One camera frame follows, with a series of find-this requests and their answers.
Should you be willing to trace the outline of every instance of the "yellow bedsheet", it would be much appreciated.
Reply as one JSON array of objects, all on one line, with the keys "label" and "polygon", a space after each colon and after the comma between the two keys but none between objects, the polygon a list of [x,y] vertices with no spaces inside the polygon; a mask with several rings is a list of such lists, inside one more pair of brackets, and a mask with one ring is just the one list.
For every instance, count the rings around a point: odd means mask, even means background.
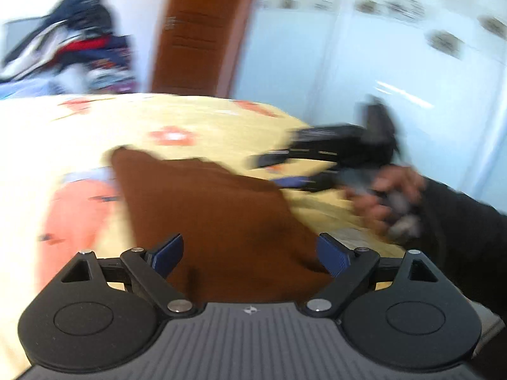
[{"label": "yellow bedsheet", "polygon": [[[151,94],[88,97],[91,102],[68,100],[71,98],[56,96],[0,102],[3,379],[16,377],[28,366],[16,326],[40,284],[37,256],[41,250],[50,247],[51,256],[58,250],[62,257],[59,261],[64,261],[75,253],[80,242],[92,245],[98,257],[116,257],[134,244],[125,206],[121,198],[116,201],[114,185],[103,179],[107,170],[94,170],[107,166],[108,150],[128,144],[165,159],[198,156],[240,174],[265,179],[304,174],[323,164],[297,161],[277,172],[249,170],[250,156],[284,146],[288,130],[305,126],[272,106]],[[69,186],[82,179],[88,179],[92,187],[99,184],[99,195],[82,202],[84,209],[74,207],[74,212],[82,210],[83,221],[97,222],[102,217],[90,220],[88,206],[108,207],[100,215],[93,211],[93,215],[103,216],[105,223],[97,228],[92,242],[90,236],[83,237],[79,219],[71,226],[62,226],[67,224],[68,206],[52,206],[74,192],[83,193]],[[354,222],[348,213],[348,202],[340,200],[337,191],[320,195],[289,191],[286,196],[298,218],[316,232],[350,227]],[[66,246],[68,240],[73,243]],[[374,240],[371,244],[383,255],[402,253],[395,246]]]}]

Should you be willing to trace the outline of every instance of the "gray ribbed plate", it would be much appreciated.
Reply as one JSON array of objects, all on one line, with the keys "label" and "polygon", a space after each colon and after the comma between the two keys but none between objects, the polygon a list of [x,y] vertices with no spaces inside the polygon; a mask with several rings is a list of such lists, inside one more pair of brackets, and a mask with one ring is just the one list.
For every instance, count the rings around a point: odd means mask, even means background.
[{"label": "gray ribbed plate", "polygon": [[293,303],[210,303],[170,321],[154,345],[121,367],[67,374],[36,366],[22,380],[476,380],[465,366],[403,373],[373,363],[329,319],[303,316]]}]

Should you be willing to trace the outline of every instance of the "black tool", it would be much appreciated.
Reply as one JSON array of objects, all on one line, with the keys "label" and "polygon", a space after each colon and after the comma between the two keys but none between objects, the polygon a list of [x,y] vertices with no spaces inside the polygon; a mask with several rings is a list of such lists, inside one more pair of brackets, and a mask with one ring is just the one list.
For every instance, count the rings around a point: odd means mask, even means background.
[{"label": "black tool", "polygon": [[[380,258],[326,234],[317,252],[334,280],[304,304],[199,307],[165,280],[183,254],[181,236],[120,258],[80,252],[21,316],[33,366],[19,378],[480,378],[466,364],[478,316],[424,254]],[[393,283],[373,291],[380,281]]]},{"label": "black tool", "polygon": [[268,167],[293,158],[334,162],[321,172],[273,180],[282,188],[294,188],[310,193],[339,186],[349,186],[357,193],[371,193],[388,206],[392,214],[389,237],[399,243],[420,236],[418,209],[412,207],[399,191],[379,193],[370,185],[377,171],[391,164],[400,152],[394,123],[385,105],[378,99],[363,106],[364,127],[344,124],[314,127],[292,133],[290,146],[273,150],[254,158],[254,168]]}]

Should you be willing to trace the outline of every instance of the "human hand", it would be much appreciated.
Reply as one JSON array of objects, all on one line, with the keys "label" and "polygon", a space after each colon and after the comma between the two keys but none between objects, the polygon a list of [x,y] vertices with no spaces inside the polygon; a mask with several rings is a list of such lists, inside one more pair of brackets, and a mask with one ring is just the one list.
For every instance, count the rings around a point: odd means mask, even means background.
[{"label": "human hand", "polygon": [[[411,167],[386,166],[375,177],[371,185],[374,191],[389,193],[392,190],[401,191],[407,200],[419,204],[421,192],[426,187],[425,178]],[[386,219],[391,214],[389,207],[381,205],[381,199],[372,194],[356,194],[354,190],[345,189],[345,196],[352,201],[354,214],[363,219],[363,223],[373,232],[382,236],[386,234],[389,225]]]}]

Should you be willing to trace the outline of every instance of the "decorative tile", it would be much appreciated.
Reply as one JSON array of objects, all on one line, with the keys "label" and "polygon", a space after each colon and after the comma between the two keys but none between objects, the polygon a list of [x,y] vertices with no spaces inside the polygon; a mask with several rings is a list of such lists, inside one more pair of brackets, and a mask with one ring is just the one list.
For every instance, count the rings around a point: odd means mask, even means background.
[{"label": "decorative tile", "polygon": [[314,3],[313,7],[316,10],[331,11],[333,9],[333,1],[329,0],[318,0]]},{"label": "decorative tile", "polygon": [[279,8],[284,8],[286,10],[295,10],[298,6],[299,3],[296,0],[280,0],[278,5]]},{"label": "decorative tile", "polygon": [[489,31],[490,33],[502,38],[507,38],[507,26],[502,23],[498,18],[489,17],[489,16],[480,16],[478,21],[481,23],[481,26]]},{"label": "decorative tile", "polygon": [[424,19],[424,7],[417,0],[384,0],[387,15],[397,20],[417,22]]},{"label": "decorative tile", "polygon": [[359,0],[356,2],[356,10],[366,14],[379,14],[380,5],[372,0]]},{"label": "decorative tile", "polygon": [[459,58],[463,42],[451,33],[435,30],[428,35],[427,39],[429,45],[434,49],[452,55],[452,57]]}]

